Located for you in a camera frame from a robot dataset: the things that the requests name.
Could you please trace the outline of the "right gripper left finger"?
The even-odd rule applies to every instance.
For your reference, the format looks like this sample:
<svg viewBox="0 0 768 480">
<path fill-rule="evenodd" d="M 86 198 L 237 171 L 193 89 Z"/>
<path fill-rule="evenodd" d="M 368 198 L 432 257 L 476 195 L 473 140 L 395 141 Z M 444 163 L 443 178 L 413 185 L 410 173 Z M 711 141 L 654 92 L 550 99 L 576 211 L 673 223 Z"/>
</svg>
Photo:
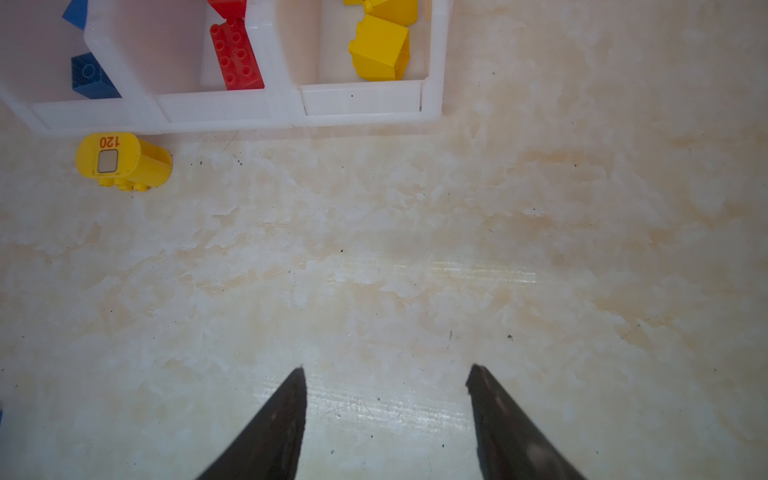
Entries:
<svg viewBox="0 0 768 480">
<path fill-rule="evenodd" d="M 306 423 L 304 370 L 294 369 L 199 479 L 293 479 Z"/>
</svg>

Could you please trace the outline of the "white bin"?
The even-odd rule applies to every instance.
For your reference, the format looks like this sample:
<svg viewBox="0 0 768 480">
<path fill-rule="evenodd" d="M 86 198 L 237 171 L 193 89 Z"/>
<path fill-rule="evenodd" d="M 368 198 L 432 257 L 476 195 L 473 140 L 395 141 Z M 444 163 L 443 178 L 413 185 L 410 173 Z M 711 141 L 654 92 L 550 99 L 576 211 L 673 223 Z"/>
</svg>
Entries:
<svg viewBox="0 0 768 480">
<path fill-rule="evenodd" d="M 272 22 L 284 65 L 278 84 L 295 125 L 432 120 L 442 113 L 450 1 L 421 1 L 404 76 L 369 81 L 349 52 L 365 11 L 342 1 L 278 1 Z"/>
<path fill-rule="evenodd" d="M 143 133 L 288 128 L 273 87 L 225 87 L 205 1 L 91 1 L 84 39 Z"/>
<path fill-rule="evenodd" d="M 88 99 L 72 89 L 71 59 L 91 49 L 85 32 L 62 18 L 67 6 L 1 3 L 1 100 L 42 135 L 155 133 L 151 118 L 129 98 Z"/>
</svg>

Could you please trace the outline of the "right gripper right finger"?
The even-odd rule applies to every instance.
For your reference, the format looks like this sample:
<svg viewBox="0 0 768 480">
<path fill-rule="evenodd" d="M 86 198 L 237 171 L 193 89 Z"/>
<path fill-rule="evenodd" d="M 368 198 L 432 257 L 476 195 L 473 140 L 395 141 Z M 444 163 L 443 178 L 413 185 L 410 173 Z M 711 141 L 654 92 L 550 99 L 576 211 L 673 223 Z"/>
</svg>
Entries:
<svg viewBox="0 0 768 480">
<path fill-rule="evenodd" d="M 466 387 L 485 479 L 584 479 L 486 367 L 474 364 Z"/>
</svg>

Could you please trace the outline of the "red small lego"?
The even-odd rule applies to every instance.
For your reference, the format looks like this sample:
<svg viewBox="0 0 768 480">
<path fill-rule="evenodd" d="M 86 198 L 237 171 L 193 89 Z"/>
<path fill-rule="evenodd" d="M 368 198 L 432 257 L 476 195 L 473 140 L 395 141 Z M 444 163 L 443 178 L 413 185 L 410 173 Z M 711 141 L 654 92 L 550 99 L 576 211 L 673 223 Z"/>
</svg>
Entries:
<svg viewBox="0 0 768 480">
<path fill-rule="evenodd" d="M 245 18 L 247 0 L 208 0 L 208 4 L 225 20 Z"/>
</svg>

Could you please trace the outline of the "blue lego small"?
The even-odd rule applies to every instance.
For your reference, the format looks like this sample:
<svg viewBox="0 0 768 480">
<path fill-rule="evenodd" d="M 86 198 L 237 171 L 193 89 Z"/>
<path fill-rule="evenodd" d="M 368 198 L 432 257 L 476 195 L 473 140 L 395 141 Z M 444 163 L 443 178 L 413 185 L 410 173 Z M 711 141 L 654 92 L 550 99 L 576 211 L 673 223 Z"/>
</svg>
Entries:
<svg viewBox="0 0 768 480">
<path fill-rule="evenodd" d="M 88 99 L 121 97 L 92 53 L 71 58 L 71 82 L 72 90 Z"/>
</svg>

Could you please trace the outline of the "yellow lego small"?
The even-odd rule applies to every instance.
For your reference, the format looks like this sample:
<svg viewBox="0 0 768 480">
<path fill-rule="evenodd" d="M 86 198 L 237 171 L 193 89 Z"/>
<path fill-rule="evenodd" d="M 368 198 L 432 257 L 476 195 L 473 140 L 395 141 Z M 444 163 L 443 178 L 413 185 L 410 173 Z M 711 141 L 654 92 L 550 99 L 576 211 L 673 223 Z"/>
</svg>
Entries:
<svg viewBox="0 0 768 480">
<path fill-rule="evenodd" d="M 418 0 L 364 0 L 366 15 L 408 27 L 419 17 Z"/>
</svg>

